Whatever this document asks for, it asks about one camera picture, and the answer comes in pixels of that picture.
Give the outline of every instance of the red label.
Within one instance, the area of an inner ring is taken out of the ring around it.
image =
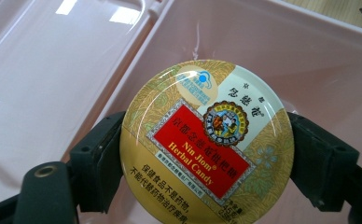
[[[181,105],[154,138],[218,199],[250,166],[232,148],[210,141],[202,121],[185,105]]]

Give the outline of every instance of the portrait emblem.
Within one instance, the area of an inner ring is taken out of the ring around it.
[[[233,102],[214,103],[203,116],[203,128],[219,146],[236,146],[248,133],[247,114]]]

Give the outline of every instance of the round tin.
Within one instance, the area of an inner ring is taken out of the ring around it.
[[[163,223],[252,223],[288,181],[294,142],[272,89],[233,63],[180,63],[154,76],[122,124],[120,157]]]

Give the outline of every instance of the white plastic surface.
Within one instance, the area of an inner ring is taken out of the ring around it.
[[[146,2],[0,1],[0,201],[92,127],[139,47]]]
[[[229,61],[262,77],[288,111],[358,149],[362,166],[362,29],[277,1],[171,1],[163,13],[102,116],[125,110],[167,67],[193,59]],[[119,194],[111,223],[158,223],[137,201],[131,205],[127,187]],[[340,213],[321,213],[289,181],[258,223],[347,223],[349,208],[346,203]]]

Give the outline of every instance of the wooden surface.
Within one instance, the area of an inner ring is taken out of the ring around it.
[[[284,0],[330,18],[362,28],[362,0]]]

